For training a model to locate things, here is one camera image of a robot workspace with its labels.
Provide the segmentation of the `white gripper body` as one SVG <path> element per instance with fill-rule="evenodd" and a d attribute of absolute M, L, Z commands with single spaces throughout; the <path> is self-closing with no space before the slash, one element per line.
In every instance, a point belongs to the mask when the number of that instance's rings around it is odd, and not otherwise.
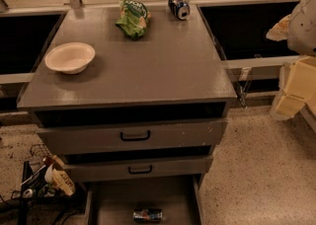
<path fill-rule="evenodd" d="M 300 0 L 293 9 L 287 46 L 301 55 L 316 55 L 316 0 Z"/>

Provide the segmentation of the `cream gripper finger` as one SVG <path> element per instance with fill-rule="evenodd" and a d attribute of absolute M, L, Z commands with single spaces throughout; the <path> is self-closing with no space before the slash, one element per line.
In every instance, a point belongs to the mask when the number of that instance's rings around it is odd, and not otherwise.
<path fill-rule="evenodd" d="M 286 15 L 279 20 L 266 34 L 266 38 L 273 41 L 286 40 L 288 37 L 288 25 L 290 16 Z"/>
<path fill-rule="evenodd" d="M 299 57 L 284 67 L 287 74 L 280 99 L 276 103 L 276 112 L 294 117 L 316 93 L 316 58 Z"/>

